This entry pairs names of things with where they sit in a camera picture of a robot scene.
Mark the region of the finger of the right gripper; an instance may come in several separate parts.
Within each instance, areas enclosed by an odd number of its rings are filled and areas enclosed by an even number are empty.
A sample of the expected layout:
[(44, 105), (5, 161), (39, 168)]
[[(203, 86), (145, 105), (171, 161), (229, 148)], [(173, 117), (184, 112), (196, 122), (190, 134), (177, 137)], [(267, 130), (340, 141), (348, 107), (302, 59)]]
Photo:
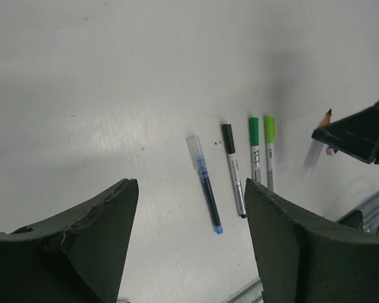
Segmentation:
[(379, 165), (379, 101), (327, 126), (311, 136), (364, 163)]

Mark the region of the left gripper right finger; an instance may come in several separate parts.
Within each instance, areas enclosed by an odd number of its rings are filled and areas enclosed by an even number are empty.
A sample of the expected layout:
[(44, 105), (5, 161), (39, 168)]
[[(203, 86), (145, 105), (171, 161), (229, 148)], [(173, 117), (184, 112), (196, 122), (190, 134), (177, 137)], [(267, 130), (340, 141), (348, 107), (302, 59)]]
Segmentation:
[(379, 235), (323, 218), (252, 179), (244, 198), (265, 302), (379, 302)]

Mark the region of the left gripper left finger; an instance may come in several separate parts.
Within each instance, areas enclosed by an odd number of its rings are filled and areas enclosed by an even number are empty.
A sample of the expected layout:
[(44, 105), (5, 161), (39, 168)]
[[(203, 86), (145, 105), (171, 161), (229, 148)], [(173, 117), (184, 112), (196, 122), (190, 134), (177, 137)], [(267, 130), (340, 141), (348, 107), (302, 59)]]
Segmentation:
[(116, 302), (138, 203), (136, 179), (45, 220), (0, 232), (0, 302)]

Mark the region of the orange tip marker clear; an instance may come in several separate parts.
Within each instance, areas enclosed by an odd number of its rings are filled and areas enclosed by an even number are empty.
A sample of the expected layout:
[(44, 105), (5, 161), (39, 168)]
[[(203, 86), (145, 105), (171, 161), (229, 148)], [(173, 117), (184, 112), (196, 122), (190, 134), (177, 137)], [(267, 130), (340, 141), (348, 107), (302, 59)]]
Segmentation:
[[(324, 127), (328, 124), (330, 124), (332, 116), (332, 109), (329, 109), (327, 113), (325, 114), (324, 118), (320, 121), (317, 128)], [(311, 140), (311, 144), (309, 147), (309, 150), (307, 152), (306, 158), (304, 160), (303, 169), (306, 174), (306, 178), (309, 178), (312, 174), (317, 162), (318, 158), (323, 150), (324, 144), (320, 141), (317, 141), (315, 139)]]

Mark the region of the silver green tip pen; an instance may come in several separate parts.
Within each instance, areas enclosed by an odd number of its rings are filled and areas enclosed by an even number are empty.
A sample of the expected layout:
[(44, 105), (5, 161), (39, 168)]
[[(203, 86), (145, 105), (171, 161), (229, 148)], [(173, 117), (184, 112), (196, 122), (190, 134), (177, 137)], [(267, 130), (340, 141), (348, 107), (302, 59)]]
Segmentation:
[(266, 144), (266, 152), (267, 152), (268, 188), (271, 191), (275, 191), (275, 176), (274, 176), (275, 153), (274, 153), (274, 144), (273, 143), (267, 143)]

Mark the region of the white green end pen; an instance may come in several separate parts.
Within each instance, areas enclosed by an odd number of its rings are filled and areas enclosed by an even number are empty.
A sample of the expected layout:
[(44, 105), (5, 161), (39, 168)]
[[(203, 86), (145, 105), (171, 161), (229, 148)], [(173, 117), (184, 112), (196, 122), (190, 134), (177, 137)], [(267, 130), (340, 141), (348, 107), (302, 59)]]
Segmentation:
[(261, 182), (259, 146), (251, 145), (251, 166), (253, 170), (253, 179), (257, 182)]

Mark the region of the white black end pen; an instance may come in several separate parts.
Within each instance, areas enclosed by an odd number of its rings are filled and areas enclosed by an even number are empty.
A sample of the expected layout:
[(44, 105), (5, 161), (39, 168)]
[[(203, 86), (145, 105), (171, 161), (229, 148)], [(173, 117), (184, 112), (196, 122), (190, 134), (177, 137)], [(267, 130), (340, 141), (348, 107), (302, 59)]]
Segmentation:
[(241, 218), (246, 218), (246, 208), (243, 196), (243, 187), (241, 184), (241, 178), (239, 175), (238, 160), (235, 153), (228, 154), (229, 168), (231, 172), (231, 181), (234, 190), (234, 197), (238, 215)]

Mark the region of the dark blue barrel pen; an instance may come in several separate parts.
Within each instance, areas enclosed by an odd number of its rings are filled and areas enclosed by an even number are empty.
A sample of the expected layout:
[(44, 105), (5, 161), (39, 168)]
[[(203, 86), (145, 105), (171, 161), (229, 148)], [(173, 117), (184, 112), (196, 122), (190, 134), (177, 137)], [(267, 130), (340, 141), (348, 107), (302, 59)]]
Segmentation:
[(207, 206), (210, 212), (210, 217), (212, 221), (212, 226), (214, 228), (214, 231), (217, 234), (222, 234), (223, 233), (223, 228), (220, 222), (220, 217), (219, 213), (217, 210), (217, 206), (215, 203), (215, 198), (214, 194), (212, 191), (212, 185), (210, 182), (210, 178), (208, 175), (208, 170), (206, 166), (206, 161), (204, 158), (199, 158), (197, 161), (197, 167), (198, 167), (198, 172), (200, 175), (200, 180), (203, 188), (203, 192), (207, 201)]

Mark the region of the light green pen cap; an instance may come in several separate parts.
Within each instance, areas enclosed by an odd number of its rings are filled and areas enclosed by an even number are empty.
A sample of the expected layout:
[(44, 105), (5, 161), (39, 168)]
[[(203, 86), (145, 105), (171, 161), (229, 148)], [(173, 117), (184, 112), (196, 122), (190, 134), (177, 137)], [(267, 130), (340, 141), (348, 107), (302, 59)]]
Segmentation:
[(275, 118), (272, 116), (264, 116), (264, 131), (265, 131), (265, 142), (273, 144), (275, 142)]

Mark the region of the black pen cap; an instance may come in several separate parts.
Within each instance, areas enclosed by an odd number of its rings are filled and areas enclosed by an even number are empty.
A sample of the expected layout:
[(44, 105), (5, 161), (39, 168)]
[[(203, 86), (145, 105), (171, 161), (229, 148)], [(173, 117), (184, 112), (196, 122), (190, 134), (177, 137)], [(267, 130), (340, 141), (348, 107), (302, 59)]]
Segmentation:
[(232, 128), (230, 124), (221, 124), (221, 131), (224, 140), (224, 146), (228, 155), (235, 154), (236, 149), (234, 145), (234, 139), (232, 135)]

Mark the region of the clear pen cap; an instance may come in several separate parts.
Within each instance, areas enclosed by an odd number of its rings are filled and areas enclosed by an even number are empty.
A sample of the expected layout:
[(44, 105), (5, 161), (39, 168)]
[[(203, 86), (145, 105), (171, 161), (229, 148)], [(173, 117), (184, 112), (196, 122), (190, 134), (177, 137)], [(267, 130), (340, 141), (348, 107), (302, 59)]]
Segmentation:
[(189, 136), (186, 138), (186, 142), (188, 144), (191, 159), (193, 161), (193, 166), (196, 170), (199, 170), (202, 166), (201, 162), (205, 161), (200, 137), (197, 135)]

